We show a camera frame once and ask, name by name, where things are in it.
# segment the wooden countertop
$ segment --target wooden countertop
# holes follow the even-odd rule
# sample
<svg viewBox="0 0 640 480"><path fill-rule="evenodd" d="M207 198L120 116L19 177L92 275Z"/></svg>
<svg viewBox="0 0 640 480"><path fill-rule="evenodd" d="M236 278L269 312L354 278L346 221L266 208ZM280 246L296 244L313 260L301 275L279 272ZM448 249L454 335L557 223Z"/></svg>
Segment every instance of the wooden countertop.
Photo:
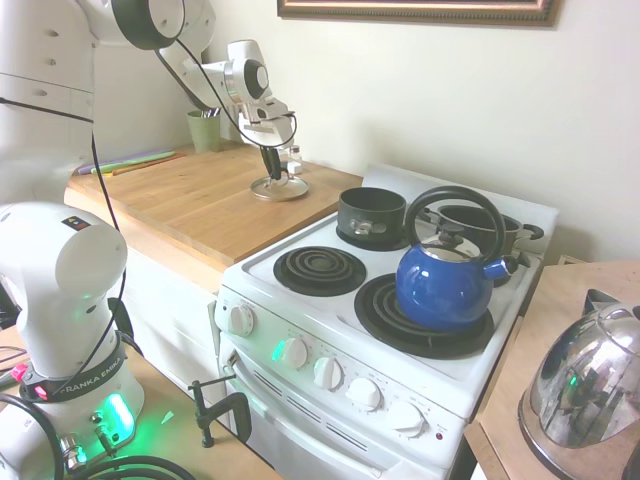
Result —
<svg viewBox="0 0 640 480"><path fill-rule="evenodd" d="M488 480L556 480L525 443L517 405L555 340L582 315L590 288L638 303L640 261L544 269L520 333L496 373L493 390L465 431Z"/></svg>
<svg viewBox="0 0 640 480"><path fill-rule="evenodd" d="M0 345L22 347L15 328L0 332ZM198 480L282 480L269 465L217 422L211 424L216 445L203 448L191 399L144 358L127 348L127 364L144 388L145 403L138 418L136 437L119 450L118 456L166 458L187 469ZM13 388L7 393L15 394L16 391L17 388ZM173 417L161 425L168 412L172 412Z"/></svg>
<svg viewBox="0 0 640 480"><path fill-rule="evenodd" d="M220 153L193 154L105 181L114 208L222 269L336 211L340 193L362 182L305 163L300 176L309 183L309 193L289 202L269 202L249 189L265 175L256 148L229 142ZM69 186L102 201L95 175L72 177Z"/></svg>

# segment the white wall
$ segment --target white wall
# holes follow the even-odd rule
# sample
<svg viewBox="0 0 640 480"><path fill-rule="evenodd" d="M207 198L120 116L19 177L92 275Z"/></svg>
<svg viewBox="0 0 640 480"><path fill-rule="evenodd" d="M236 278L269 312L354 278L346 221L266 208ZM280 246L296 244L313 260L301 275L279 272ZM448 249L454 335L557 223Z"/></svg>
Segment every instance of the white wall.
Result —
<svg viewBox="0 0 640 480"><path fill-rule="evenodd" d="M190 143L190 105L153 52L96 49L94 119L100 160Z"/></svg>
<svg viewBox="0 0 640 480"><path fill-rule="evenodd" d="M639 257L637 0L566 0L555 29L282 20L276 0L213 3L213 58L260 43L307 159L354 173L387 162L557 207L551 259Z"/></svg>

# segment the electric kettle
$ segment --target electric kettle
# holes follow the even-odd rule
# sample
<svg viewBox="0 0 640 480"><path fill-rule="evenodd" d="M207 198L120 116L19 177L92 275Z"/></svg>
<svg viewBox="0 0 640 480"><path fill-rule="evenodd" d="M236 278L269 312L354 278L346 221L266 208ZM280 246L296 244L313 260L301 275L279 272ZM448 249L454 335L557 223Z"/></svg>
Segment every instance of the electric kettle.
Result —
<svg viewBox="0 0 640 480"><path fill-rule="evenodd" d="M452 224L441 225L435 239L420 242L417 215L443 200L466 200L487 211L495 227L487 253L472 257L468 248L460 248L464 239L460 227ZM518 268L513 257L500 257L505 239L502 215L486 197L469 188L446 186L423 193L407 210L405 230L412 247L398 265L396 297L409 320L423 327L449 332L470 328L487 311L493 281Z"/></svg>
<svg viewBox="0 0 640 480"><path fill-rule="evenodd" d="M518 407L525 440L568 480L640 478L640 306L590 290Z"/></svg>

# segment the oven door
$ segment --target oven door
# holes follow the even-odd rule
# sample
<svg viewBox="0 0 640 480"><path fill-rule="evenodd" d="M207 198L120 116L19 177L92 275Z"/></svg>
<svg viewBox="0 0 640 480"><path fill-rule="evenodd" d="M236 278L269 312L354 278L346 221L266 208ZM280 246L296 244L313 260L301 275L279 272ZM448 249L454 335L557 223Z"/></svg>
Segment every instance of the oven door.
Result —
<svg viewBox="0 0 640 480"><path fill-rule="evenodd" d="M228 393L242 392L249 400L253 432L248 445L286 480L395 480L400 477L388 470L415 465L362 437L339 419L312 409L250 359L244 355L239 358L233 367L224 367L224 374L236 375L227 382ZM260 369L262 380L257 380L256 369ZM261 386L265 381L275 395ZM415 478L421 480L446 476L439 470L417 471Z"/></svg>

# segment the cooking pot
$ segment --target cooking pot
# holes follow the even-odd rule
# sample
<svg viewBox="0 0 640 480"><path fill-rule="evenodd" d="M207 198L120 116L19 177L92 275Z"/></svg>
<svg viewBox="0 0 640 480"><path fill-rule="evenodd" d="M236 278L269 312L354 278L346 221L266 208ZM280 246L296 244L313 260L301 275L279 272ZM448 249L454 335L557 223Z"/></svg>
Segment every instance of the cooking pot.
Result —
<svg viewBox="0 0 640 480"><path fill-rule="evenodd" d="M434 241L420 242L416 232L418 213L432 203L449 199L471 201L488 212L494 226L489 252L471 257L468 250L461 250L464 241L458 235L459 225L445 224ZM413 246L396 272L396 297L402 311L409 320L432 330L472 327L487 311L493 281L517 268L515 259L500 257L505 235L500 212L486 197L469 188L437 187L420 195L409 207L405 229Z"/></svg>
<svg viewBox="0 0 640 480"><path fill-rule="evenodd" d="M431 216L435 216L437 224L453 223L463 227L460 234L462 237L476 244L482 253L486 253L491 249L495 238L495 230L491 222L489 214L478 207L470 207L464 205L445 205L438 208L437 213L428 209L423 210L419 214L419 218L426 222L434 223ZM517 241L528 239L538 240L544 237L544 230L536 225L521 224L515 218L502 215L505 225L505 239L502 246L501 254L509 255L513 251L514 244ZM524 231L531 232L530 235L523 234Z"/></svg>
<svg viewBox="0 0 640 480"><path fill-rule="evenodd" d="M382 188L359 187L340 194L338 230L361 244L393 244L404 235L407 202Z"/></svg>
<svg viewBox="0 0 640 480"><path fill-rule="evenodd" d="M640 306L597 290L589 291L586 305L525 391L520 428L562 479L638 479Z"/></svg>

